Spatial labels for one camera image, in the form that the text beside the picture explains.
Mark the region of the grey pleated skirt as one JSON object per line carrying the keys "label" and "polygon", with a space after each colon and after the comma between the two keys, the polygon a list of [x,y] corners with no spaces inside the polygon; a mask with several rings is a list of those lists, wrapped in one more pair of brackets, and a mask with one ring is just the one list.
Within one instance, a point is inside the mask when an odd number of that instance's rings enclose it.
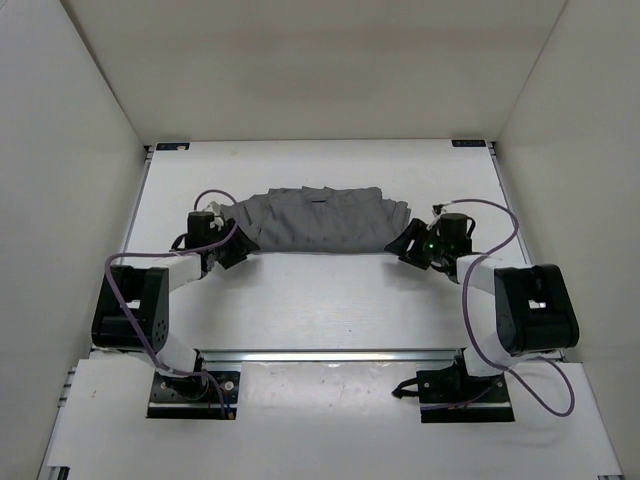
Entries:
{"label": "grey pleated skirt", "polygon": [[275,188],[223,208],[263,253],[377,254],[408,226],[380,188]]}

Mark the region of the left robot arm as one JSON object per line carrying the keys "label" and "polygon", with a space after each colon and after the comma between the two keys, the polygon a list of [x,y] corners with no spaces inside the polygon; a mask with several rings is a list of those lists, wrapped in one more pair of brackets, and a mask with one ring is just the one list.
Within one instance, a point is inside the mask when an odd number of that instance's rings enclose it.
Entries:
{"label": "left robot arm", "polygon": [[114,255],[106,261],[91,326],[93,344],[147,361],[174,377],[185,397],[203,395],[209,373],[201,353],[170,332],[170,294],[204,279],[216,266],[229,269],[258,251],[233,218],[193,211],[187,231],[167,253]]}

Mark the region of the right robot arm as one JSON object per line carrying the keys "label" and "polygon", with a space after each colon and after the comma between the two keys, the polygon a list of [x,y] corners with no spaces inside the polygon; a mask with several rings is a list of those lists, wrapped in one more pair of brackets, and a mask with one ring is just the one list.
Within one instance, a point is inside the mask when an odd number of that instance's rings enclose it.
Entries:
{"label": "right robot arm", "polygon": [[474,250],[475,220],[439,213],[432,223],[412,220],[385,250],[422,270],[433,269],[494,299],[495,324],[484,340],[454,357],[451,366],[423,370],[412,379],[428,409],[464,408],[496,392],[506,372],[538,355],[571,348],[579,327],[561,270],[552,264],[509,265]]}

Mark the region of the blue right corner sticker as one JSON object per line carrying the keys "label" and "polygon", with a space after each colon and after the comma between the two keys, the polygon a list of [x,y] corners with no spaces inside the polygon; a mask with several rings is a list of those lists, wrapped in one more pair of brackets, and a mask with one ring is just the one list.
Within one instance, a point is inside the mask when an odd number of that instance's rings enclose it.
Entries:
{"label": "blue right corner sticker", "polygon": [[454,148],[485,148],[486,142],[477,139],[452,139],[451,144]]}

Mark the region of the blue corner sticker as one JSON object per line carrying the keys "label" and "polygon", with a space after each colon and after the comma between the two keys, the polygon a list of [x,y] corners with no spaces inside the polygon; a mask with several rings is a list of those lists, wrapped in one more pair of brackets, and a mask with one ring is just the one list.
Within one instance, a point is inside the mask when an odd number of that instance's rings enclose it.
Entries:
{"label": "blue corner sticker", "polygon": [[156,151],[187,151],[189,148],[189,142],[161,142],[155,146]]}
{"label": "blue corner sticker", "polygon": [[485,148],[486,142],[477,139],[452,139],[451,144],[454,148]]}

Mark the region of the blue left corner sticker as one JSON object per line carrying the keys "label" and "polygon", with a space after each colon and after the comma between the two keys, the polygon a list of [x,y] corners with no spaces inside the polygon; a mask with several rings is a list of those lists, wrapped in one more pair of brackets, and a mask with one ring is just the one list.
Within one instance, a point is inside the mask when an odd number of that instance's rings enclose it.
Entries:
{"label": "blue left corner sticker", "polygon": [[156,151],[187,151],[189,148],[189,142],[161,142],[155,146]]}

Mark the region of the aluminium table front rail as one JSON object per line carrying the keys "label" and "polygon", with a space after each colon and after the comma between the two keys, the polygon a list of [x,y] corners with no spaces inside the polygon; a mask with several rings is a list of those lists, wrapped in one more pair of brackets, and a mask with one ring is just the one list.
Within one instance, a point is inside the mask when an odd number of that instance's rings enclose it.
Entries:
{"label": "aluminium table front rail", "polygon": [[203,350],[209,363],[348,363],[348,362],[450,362],[457,349],[376,350]]}

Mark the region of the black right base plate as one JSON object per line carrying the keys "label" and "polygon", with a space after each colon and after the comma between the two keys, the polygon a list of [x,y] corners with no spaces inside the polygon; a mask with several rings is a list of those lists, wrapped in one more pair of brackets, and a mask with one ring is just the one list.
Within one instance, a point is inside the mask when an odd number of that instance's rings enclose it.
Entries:
{"label": "black right base plate", "polygon": [[417,381],[422,424],[515,421],[503,375],[469,377],[449,367],[418,371]]}

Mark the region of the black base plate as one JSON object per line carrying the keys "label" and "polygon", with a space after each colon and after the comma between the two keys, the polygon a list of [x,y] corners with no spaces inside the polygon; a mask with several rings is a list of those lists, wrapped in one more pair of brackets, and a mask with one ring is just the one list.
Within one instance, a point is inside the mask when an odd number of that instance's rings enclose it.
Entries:
{"label": "black base plate", "polygon": [[150,419],[232,421],[237,418],[241,366],[216,365],[209,373],[218,382],[222,399],[210,383],[199,377],[166,377],[155,373],[147,414]]}
{"label": "black base plate", "polygon": [[469,377],[449,367],[418,371],[417,381],[422,424],[515,421],[503,375]]}

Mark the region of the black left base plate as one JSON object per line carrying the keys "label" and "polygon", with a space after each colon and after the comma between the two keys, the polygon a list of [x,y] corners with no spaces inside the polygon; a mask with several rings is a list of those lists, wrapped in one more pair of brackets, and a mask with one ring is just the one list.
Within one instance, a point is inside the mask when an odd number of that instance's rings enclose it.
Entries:
{"label": "black left base plate", "polygon": [[150,419],[232,421],[237,418],[241,366],[216,365],[209,373],[218,382],[222,399],[210,383],[199,377],[166,377],[155,373],[147,414]]}

